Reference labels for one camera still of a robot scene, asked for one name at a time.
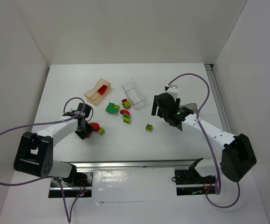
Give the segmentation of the lime square lego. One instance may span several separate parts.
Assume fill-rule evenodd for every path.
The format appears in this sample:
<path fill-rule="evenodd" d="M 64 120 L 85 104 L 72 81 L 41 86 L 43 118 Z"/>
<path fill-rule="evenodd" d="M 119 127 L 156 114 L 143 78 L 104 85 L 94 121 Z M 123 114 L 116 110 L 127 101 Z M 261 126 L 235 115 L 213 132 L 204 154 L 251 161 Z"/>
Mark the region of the lime square lego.
<path fill-rule="evenodd" d="M 150 124 L 147 124 L 146 127 L 145 127 L 145 129 L 146 129 L 147 131 L 151 132 L 151 131 L 153 130 L 153 126 L 150 125 Z"/>

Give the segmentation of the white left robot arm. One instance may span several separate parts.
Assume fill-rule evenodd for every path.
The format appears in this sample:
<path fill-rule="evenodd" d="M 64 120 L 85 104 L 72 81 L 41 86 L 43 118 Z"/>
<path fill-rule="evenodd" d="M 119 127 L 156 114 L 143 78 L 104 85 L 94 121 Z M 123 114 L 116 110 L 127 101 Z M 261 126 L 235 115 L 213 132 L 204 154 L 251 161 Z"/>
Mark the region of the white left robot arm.
<path fill-rule="evenodd" d="M 72 133 L 82 140 L 90 137 L 93 127 L 86 119 L 92 114 L 91 106 L 80 103 L 76 110 L 64 113 L 60 123 L 36 133 L 24 133 L 14 160 L 14 169 L 40 178 L 52 176 L 72 182 L 76 178 L 76 166 L 54 160 L 54 147 Z"/>

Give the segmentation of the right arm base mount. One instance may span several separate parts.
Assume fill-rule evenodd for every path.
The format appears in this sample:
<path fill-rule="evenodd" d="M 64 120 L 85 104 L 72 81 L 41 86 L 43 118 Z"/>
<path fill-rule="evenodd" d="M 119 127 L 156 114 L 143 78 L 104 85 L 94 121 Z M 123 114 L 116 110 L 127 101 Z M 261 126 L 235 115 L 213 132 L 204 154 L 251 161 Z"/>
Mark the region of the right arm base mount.
<path fill-rule="evenodd" d="M 215 175 L 202 177 L 195 170 L 197 163 L 202 160 L 203 158 L 197 159 L 189 168 L 174 171 L 174 177 L 171 180 L 176 184 L 177 196 L 205 195 L 207 192 L 215 194 Z"/>

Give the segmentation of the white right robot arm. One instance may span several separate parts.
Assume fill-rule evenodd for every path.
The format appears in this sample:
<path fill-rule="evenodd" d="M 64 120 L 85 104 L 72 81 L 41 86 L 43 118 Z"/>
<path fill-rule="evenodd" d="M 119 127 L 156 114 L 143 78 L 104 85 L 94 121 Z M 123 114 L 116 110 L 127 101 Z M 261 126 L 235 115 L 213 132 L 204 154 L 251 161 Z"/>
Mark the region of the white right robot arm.
<path fill-rule="evenodd" d="M 216 175 L 219 171 L 233 182 L 239 182 L 257 163 L 249 138 L 225 132 L 214 125 L 198 119 L 197 114 L 187 107 L 179 106 L 180 99 L 169 93 L 154 96 L 152 115 L 164 119 L 170 126 L 210 142 L 220 161 L 200 158 L 189 167 L 189 173 L 196 182 L 203 177 Z"/>

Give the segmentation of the large red round lego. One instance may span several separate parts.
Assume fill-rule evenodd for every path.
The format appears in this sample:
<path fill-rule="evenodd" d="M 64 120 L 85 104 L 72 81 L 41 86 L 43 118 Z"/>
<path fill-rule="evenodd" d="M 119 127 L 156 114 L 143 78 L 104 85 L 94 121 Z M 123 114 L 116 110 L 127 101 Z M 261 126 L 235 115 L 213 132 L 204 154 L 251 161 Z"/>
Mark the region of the large red round lego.
<path fill-rule="evenodd" d="M 91 123 L 90 123 L 90 126 L 93 127 L 93 130 L 94 130 L 95 132 L 98 132 L 99 129 L 100 129 L 100 125 L 99 125 L 98 123 L 96 123 L 96 122 L 91 122 Z"/>

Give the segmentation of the red lego plate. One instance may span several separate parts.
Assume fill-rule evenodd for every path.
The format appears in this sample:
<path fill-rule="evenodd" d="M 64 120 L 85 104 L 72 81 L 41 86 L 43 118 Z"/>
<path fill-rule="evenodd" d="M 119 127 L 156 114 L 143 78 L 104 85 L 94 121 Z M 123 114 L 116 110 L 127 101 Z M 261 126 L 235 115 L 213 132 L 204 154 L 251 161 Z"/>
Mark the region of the red lego plate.
<path fill-rule="evenodd" d="M 107 85 L 102 85 L 102 86 L 97 90 L 98 94 L 103 95 L 103 94 L 106 92 L 107 88 L 108 88 Z"/>

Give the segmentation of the red curved lego brick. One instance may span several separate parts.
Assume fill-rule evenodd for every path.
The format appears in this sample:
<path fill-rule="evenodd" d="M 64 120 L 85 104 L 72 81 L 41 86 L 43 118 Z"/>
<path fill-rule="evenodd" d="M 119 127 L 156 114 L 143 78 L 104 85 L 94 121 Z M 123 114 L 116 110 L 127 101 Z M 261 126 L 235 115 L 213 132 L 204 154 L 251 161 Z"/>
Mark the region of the red curved lego brick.
<path fill-rule="evenodd" d="M 120 110 L 120 114 L 122 114 L 122 115 L 123 115 L 124 113 L 127 113 L 127 114 L 129 114 L 129 115 L 130 115 L 130 112 L 129 112 L 128 110 L 124 110 L 124 109 L 123 109 L 123 110 Z"/>

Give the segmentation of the lime small lego brick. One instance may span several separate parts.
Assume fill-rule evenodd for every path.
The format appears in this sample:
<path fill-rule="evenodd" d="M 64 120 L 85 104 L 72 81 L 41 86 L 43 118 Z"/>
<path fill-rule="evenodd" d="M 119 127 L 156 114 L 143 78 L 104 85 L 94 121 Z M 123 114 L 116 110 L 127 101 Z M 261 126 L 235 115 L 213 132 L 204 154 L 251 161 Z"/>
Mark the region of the lime small lego brick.
<path fill-rule="evenodd" d="M 99 128 L 99 130 L 97 131 L 100 135 L 103 135 L 105 133 L 105 130 L 101 127 Z"/>

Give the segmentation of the lime curved lego brick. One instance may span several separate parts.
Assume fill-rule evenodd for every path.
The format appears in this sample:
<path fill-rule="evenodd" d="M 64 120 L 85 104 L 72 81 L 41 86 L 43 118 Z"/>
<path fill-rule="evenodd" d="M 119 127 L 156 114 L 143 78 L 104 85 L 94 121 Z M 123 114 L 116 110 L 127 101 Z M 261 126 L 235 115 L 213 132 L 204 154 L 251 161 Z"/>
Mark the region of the lime curved lego brick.
<path fill-rule="evenodd" d="M 123 116 L 123 121 L 127 124 L 130 124 L 131 119 L 129 117 Z"/>

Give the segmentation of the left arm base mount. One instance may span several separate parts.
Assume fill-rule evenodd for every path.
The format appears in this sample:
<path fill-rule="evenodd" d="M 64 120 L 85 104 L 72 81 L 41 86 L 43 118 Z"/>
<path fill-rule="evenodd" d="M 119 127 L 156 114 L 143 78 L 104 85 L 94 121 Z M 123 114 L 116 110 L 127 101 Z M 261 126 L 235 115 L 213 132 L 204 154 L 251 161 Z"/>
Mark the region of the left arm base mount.
<path fill-rule="evenodd" d="M 78 194 L 81 198 L 92 197 L 93 171 L 77 171 L 76 177 L 71 183 L 62 178 L 59 180 L 66 198 L 76 198 Z M 62 198 L 60 184 L 54 179 L 50 182 L 48 198 Z"/>

